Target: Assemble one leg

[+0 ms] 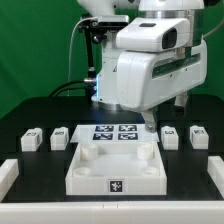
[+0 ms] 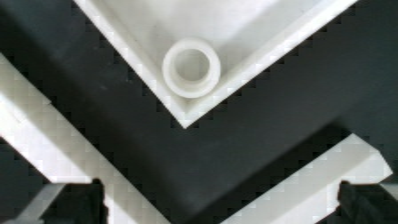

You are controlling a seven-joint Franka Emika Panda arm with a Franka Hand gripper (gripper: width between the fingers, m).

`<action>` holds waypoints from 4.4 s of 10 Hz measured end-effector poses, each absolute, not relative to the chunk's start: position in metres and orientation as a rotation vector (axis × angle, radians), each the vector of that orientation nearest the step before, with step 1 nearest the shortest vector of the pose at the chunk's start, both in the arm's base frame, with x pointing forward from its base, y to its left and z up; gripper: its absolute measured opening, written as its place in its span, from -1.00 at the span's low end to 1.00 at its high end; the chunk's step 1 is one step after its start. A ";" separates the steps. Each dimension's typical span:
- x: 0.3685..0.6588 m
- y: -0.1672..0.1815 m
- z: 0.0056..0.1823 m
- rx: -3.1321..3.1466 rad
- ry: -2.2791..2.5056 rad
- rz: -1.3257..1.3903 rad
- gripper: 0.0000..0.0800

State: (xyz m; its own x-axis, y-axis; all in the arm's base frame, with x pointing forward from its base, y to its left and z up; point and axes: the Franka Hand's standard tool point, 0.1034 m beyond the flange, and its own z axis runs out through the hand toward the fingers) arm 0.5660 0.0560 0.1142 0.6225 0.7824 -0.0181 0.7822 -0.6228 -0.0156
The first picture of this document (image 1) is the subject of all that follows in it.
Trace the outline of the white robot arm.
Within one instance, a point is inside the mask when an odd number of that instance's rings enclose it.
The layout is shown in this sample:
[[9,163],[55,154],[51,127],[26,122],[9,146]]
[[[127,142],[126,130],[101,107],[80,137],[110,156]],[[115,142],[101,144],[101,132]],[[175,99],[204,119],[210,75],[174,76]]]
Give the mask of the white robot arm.
[[102,45],[93,105],[140,113],[155,132],[155,107],[170,99],[184,107],[187,92],[205,81],[202,15],[221,0],[77,1]]

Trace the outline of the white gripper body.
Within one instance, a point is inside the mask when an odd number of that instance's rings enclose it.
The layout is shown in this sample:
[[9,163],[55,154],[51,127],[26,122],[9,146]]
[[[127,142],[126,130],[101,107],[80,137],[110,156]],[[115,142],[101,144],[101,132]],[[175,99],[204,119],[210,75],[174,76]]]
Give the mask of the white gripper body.
[[126,110],[143,112],[205,81],[204,41],[183,55],[190,40],[186,18],[137,18],[118,32],[117,98]]

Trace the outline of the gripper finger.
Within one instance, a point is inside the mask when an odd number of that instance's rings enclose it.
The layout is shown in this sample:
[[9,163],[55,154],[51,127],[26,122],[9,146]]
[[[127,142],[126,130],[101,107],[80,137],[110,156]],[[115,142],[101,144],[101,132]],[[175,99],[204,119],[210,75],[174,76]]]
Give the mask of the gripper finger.
[[145,122],[145,129],[150,133],[156,132],[156,120],[152,110],[142,112],[142,117]]
[[183,92],[183,93],[176,96],[174,105],[176,107],[185,108],[186,104],[187,104],[187,101],[188,101],[188,93]]

